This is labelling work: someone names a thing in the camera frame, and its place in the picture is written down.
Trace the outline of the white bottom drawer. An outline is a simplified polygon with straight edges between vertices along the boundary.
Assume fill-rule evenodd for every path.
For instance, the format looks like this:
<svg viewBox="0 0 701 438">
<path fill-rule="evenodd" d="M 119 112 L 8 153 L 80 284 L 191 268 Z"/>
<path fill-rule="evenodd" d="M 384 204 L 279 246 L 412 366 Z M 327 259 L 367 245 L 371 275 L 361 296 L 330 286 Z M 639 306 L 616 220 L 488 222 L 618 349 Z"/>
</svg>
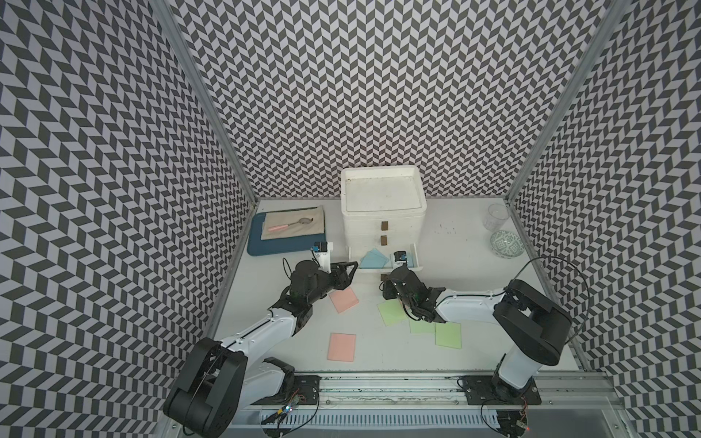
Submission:
<svg viewBox="0 0 701 438">
<path fill-rule="evenodd" d="M 415 243 L 399 246 L 380 246 L 371 244 L 365 246 L 349 246 L 348 258 L 359 263 L 359 270 L 363 273 L 390 273 L 398 268 L 396 253 L 405 253 L 405 264 L 410 270 L 419 272 L 423 269 L 419 257 L 418 247 Z"/>
</svg>

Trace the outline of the blue sticky note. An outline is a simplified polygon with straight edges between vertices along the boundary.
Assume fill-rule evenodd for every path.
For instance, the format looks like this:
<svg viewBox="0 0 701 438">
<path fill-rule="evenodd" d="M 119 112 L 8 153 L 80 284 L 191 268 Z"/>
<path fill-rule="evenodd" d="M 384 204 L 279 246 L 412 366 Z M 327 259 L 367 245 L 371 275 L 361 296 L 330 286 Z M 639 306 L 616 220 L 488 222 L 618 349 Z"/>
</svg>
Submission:
<svg viewBox="0 0 701 438">
<path fill-rule="evenodd" d="M 374 248 L 361 259 L 360 268 L 383 269 L 388 262 L 389 258 L 382 254 L 379 250 Z"/>
</svg>

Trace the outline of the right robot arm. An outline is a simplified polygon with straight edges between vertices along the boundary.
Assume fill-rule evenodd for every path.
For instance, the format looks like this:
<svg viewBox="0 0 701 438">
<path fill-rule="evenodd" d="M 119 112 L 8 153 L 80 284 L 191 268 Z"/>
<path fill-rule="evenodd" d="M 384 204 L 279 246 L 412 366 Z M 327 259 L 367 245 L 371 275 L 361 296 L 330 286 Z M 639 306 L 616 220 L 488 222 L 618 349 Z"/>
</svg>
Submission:
<svg viewBox="0 0 701 438">
<path fill-rule="evenodd" d="M 514 396 L 528 390 L 542 367 L 559 364 L 572 325 L 567 310 L 518 278 L 501 290 L 465 292 L 429 288 L 414 271 L 400 266 L 387 275 L 381 291 L 385 299 L 399 300 L 413 320 L 498 325 L 513 346 L 498 363 L 491 386 Z"/>
</svg>

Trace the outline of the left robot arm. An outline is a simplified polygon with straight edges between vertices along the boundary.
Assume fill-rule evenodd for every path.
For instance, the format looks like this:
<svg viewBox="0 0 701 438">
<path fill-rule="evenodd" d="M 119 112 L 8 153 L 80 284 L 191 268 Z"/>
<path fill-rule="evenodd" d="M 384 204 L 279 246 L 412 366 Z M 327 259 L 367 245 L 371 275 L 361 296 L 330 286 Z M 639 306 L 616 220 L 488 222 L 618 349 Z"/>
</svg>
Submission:
<svg viewBox="0 0 701 438">
<path fill-rule="evenodd" d="M 294 367 L 268 352 L 305 327 L 317 301 L 347 289 L 358 267 L 299 262 L 263 319 L 222 341 L 195 344 L 165 399 L 165 416 L 201 437 L 218 437 L 241 408 L 267 401 L 288 405 L 302 396 Z"/>
</svg>

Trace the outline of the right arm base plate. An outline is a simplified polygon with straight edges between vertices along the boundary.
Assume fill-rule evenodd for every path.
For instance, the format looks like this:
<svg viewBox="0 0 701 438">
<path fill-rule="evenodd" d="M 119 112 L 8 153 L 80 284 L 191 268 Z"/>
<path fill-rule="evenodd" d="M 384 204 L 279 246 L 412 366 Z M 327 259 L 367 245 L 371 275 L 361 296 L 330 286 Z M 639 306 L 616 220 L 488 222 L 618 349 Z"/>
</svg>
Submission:
<svg viewBox="0 0 701 438">
<path fill-rule="evenodd" d="M 498 376 L 465 375 L 457 380 L 469 405 L 527 405 L 542 404 L 536 381 L 530 378 L 522 389 L 514 389 L 504 383 Z"/>
</svg>

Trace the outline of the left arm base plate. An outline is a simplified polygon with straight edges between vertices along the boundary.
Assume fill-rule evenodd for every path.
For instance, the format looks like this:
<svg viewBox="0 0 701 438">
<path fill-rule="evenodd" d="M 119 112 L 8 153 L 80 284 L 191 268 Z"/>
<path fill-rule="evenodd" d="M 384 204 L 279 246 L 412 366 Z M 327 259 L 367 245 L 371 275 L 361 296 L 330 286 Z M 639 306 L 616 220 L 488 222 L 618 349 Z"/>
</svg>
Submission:
<svg viewBox="0 0 701 438">
<path fill-rule="evenodd" d="M 286 404 L 293 398 L 293 394 L 299 397 L 300 405 L 315 405 L 319 401 L 319 385 L 321 377 L 319 375 L 297 375 L 288 376 L 284 379 L 279 391 L 265 398 L 258 397 L 253 405 L 277 405 Z"/>
</svg>

